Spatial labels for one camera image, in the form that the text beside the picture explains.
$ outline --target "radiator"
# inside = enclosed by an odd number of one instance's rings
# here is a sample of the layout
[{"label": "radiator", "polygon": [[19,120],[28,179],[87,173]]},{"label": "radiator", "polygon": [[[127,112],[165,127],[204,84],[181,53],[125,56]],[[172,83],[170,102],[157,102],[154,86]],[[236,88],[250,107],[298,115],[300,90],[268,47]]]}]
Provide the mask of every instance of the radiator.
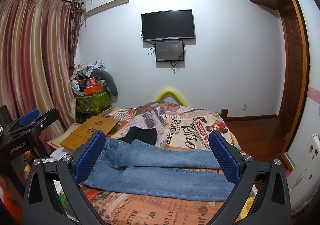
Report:
[{"label": "radiator", "polygon": [[287,178],[292,214],[302,210],[320,184],[320,140],[313,134],[298,164]]}]

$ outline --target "curtain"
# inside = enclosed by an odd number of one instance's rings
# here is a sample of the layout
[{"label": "curtain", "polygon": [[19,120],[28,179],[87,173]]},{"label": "curtain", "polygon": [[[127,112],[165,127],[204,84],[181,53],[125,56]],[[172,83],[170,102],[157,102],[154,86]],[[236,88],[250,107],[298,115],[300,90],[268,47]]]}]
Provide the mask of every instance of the curtain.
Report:
[{"label": "curtain", "polygon": [[70,8],[69,20],[69,77],[72,76],[73,69],[75,67],[75,56],[78,44],[82,13],[82,0],[73,0]]},{"label": "curtain", "polygon": [[61,0],[0,0],[0,105],[17,119],[34,108],[51,108],[59,120],[39,137],[46,143],[75,122],[68,66],[71,4]]}]

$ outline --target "baseboard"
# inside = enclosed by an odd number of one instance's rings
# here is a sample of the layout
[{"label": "baseboard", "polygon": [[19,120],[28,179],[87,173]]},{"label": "baseboard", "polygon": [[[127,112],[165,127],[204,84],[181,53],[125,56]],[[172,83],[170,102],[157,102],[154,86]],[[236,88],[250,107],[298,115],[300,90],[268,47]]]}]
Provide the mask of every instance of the baseboard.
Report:
[{"label": "baseboard", "polygon": [[268,119],[268,118],[278,118],[276,114],[273,115],[261,115],[261,116],[246,116],[246,117],[227,117],[226,122],[231,121],[245,121],[245,120],[257,120],[257,119]]}]

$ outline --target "black cloth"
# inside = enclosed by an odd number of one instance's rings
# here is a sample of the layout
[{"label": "black cloth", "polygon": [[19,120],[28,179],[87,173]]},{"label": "black cloth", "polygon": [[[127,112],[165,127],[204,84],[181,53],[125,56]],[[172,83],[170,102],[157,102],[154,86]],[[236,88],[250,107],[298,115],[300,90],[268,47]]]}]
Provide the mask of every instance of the black cloth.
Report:
[{"label": "black cloth", "polygon": [[131,127],[127,134],[124,137],[119,138],[119,140],[131,144],[133,140],[138,139],[142,142],[154,146],[157,141],[157,136],[158,133],[155,128],[143,129],[138,127]]}]

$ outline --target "bedspread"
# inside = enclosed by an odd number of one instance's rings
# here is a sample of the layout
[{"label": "bedspread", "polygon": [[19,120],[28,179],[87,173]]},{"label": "bedspread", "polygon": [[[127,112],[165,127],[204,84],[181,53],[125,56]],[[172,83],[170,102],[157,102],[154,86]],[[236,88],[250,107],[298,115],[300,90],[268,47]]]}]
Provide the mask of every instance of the bedspread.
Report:
[{"label": "bedspread", "polygon": [[[211,131],[219,130],[230,144],[235,145],[242,154],[245,154],[219,114],[205,109],[158,101],[150,102],[137,109],[110,108],[103,111],[100,116],[119,120],[118,125],[107,137],[123,137],[132,126],[156,128],[158,133],[156,146],[170,150],[195,148],[210,150],[209,134]],[[223,173],[221,170],[191,170]],[[207,186],[210,185],[204,184],[201,189],[206,190]],[[81,188],[103,220],[111,225],[206,224],[224,203],[100,191],[82,185]],[[68,213],[72,214],[63,193],[60,194],[60,199]],[[248,198],[237,221],[247,215],[253,200],[254,196]]]}]

